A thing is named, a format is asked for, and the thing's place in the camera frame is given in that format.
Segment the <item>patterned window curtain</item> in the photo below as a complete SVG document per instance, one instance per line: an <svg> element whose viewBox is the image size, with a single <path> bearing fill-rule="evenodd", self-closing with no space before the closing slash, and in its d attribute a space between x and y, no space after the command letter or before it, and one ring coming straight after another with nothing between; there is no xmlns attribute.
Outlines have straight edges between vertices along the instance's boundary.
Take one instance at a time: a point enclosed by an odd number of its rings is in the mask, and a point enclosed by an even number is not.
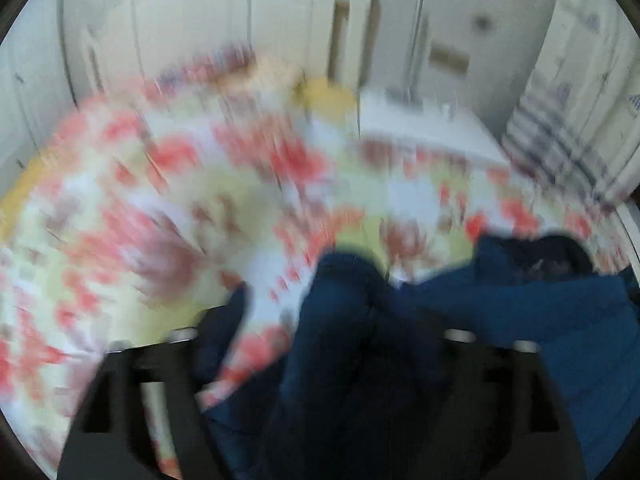
<svg viewBox="0 0 640 480"><path fill-rule="evenodd" d="M556 0L501 137L518 168L603 207L639 185L639 36L615 0Z"/></svg>

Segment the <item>floral bed quilt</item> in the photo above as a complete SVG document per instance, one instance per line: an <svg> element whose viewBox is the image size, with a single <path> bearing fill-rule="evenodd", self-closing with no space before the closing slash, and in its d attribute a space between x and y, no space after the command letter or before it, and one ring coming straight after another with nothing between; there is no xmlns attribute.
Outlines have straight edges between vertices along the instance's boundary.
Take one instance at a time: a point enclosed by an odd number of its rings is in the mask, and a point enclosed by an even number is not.
<svg viewBox="0 0 640 480"><path fill-rule="evenodd" d="M1 409L54 477L81 395L116 342L155 344L253 292L213 403L291 337L318 259L351 247L396 282L472 256L480 234L565 231L603 272L620 222L509 167L362 138L290 96L202 84L96 96L1 206Z"/></svg>

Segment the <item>white wooden headboard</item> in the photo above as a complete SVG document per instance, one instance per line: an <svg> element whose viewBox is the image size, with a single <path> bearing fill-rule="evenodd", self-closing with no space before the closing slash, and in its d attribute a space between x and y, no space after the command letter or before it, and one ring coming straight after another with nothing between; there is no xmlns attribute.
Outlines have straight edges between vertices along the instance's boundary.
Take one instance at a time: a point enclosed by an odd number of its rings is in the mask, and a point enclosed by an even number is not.
<svg viewBox="0 0 640 480"><path fill-rule="evenodd" d="M355 90L372 0L61 0L76 98L248 44Z"/></svg>

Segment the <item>slim white desk lamp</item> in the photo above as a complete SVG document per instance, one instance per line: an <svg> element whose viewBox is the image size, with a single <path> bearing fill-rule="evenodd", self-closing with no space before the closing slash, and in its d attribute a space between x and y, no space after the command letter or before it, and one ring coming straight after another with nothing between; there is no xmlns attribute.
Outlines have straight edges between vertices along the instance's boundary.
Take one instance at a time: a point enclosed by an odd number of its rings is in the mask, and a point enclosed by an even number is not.
<svg viewBox="0 0 640 480"><path fill-rule="evenodd" d="M418 56L422 41L424 9L425 0L416 0L416 10L414 10L412 29L400 86L386 90L387 99L399 106L414 108L415 110L422 107L422 99L416 95L416 69L418 68Z"/></svg>

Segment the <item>patterned round cushion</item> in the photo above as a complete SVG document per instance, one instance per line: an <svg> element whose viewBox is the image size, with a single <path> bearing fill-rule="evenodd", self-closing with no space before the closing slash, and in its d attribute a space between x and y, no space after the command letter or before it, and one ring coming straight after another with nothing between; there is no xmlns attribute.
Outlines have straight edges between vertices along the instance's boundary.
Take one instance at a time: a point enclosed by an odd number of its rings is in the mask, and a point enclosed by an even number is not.
<svg viewBox="0 0 640 480"><path fill-rule="evenodd" d="M170 66L154 80L160 91L184 84L212 84L220 78L245 70L255 63L255 52L248 44L227 44L190 60Z"/></svg>

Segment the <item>navy blue puffer jacket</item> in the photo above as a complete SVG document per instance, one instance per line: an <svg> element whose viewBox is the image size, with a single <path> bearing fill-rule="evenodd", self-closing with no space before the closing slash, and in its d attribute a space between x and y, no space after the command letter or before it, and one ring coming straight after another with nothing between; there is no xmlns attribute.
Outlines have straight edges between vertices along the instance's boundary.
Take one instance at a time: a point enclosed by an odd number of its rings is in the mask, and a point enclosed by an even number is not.
<svg viewBox="0 0 640 480"><path fill-rule="evenodd" d="M444 396L446 330L536 351L585 479L639 474L639 308L576 240L482 236L471 261L401 285L330 252L292 344L203 418L237 479L416 479Z"/></svg>

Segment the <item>white wardrobe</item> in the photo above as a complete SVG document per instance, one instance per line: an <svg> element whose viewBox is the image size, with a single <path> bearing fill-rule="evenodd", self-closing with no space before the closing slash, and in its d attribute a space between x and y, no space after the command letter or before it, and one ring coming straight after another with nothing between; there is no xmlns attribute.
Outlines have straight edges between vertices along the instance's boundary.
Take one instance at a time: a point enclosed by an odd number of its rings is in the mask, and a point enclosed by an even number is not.
<svg viewBox="0 0 640 480"><path fill-rule="evenodd" d="M61 0L28 0L1 43L1 177L14 181L75 107Z"/></svg>

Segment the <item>white nightstand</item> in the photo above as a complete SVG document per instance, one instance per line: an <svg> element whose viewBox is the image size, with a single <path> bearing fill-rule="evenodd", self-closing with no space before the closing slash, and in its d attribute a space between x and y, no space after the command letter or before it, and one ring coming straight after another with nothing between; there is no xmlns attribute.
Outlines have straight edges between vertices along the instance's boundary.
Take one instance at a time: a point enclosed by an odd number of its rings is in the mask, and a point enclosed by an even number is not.
<svg viewBox="0 0 640 480"><path fill-rule="evenodd" d="M458 104L402 96L383 90L362 90L358 103L362 138L416 142L464 156L474 162L507 167L499 144L472 112Z"/></svg>

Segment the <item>peach pillow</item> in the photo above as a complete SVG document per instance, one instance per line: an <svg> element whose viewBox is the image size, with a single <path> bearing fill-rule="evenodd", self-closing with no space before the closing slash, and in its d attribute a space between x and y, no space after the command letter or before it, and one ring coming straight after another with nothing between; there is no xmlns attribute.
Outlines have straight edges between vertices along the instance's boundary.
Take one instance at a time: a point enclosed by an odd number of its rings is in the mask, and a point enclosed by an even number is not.
<svg viewBox="0 0 640 480"><path fill-rule="evenodd" d="M297 64L264 54L258 55L247 68L224 78L221 88L226 93L267 92L288 96L303 81L304 76L304 70Z"/></svg>

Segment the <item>yellow pillow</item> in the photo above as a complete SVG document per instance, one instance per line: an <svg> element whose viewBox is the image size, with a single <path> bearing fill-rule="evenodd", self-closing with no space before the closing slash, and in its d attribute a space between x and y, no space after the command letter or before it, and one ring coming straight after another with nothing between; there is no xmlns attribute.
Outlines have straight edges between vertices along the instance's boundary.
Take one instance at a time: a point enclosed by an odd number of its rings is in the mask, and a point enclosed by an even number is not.
<svg viewBox="0 0 640 480"><path fill-rule="evenodd" d="M296 89L295 99L311 114L337 125L345 125L357 117L355 93L328 78L304 80Z"/></svg>

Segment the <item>gold wall socket plate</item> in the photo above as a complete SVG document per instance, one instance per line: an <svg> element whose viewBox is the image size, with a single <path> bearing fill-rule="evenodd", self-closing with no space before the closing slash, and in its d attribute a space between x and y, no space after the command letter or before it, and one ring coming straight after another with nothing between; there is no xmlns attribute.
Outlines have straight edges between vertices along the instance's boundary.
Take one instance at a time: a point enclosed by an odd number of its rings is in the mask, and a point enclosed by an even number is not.
<svg viewBox="0 0 640 480"><path fill-rule="evenodd" d="M469 70L470 56L443 44L432 44L428 54L428 65L435 70L448 70L450 73L464 76Z"/></svg>

